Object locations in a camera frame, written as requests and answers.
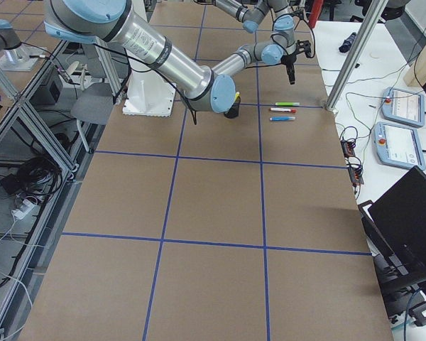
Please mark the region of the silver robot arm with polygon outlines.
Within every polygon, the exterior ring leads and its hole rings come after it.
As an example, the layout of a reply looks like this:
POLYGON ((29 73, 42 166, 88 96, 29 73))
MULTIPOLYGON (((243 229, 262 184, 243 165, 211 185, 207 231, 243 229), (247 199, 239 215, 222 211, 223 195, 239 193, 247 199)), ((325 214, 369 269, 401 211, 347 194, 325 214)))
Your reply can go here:
POLYGON ((249 33, 255 33, 274 10, 270 39, 241 46, 213 68, 200 66, 140 17, 131 1, 45 1, 45 30, 60 40, 94 44, 100 38, 118 43, 146 67, 174 82, 189 109, 222 113, 235 102, 235 74, 251 63, 277 65, 295 54, 295 24, 287 1, 259 1, 252 9, 237 1, 213 1, 212 5, 240 21, 249 33))
POLYGON ((195 1, 195 3, 217 7, 242 23, 243 29, 248 33, 255 33, 271 10, 273 10, 276 18, 289 14, 289 1, 283 0, 257 1, 253 8, 246 7, 244 4, 233 0, 195 1))

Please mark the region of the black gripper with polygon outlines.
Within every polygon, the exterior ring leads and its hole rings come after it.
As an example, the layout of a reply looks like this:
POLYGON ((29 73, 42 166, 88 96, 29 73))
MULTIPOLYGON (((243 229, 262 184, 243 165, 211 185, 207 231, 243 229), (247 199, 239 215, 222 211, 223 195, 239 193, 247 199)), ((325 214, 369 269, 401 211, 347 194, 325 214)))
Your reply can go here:
POLYGON ((296 55, 284 55, 283 56, 283 65, 286 68, 288 75, 288 80, 290 85, 295 84, 295 63, 297 60, 296 55))

